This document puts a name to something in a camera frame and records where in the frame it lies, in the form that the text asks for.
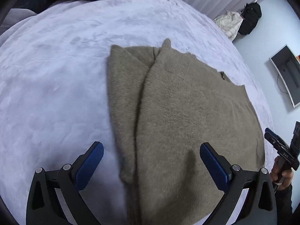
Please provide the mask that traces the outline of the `person's right hand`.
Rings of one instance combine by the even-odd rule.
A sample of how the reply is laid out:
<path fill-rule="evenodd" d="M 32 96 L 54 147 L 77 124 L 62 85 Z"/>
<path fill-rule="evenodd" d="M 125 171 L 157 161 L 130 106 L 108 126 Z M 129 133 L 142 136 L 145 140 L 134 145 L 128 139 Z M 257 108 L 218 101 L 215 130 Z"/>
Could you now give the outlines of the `person's right hand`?
<path fill-rule="evenodd" d="M 280 160 L 280 156 L 277 156 L 274 159 L 274 165 L 270 173 L 270 179 L 272 182 L 278 179 L 278 174 L 280 173 L 279 160 Z M 282 172 L 282 177 L 284 178 L 284 180 L 282 184 L 278 187 L 278 191 L 283 191 L 291 185 L 293 175 L 294 173 L 292 169 L 287 169 Z"/>

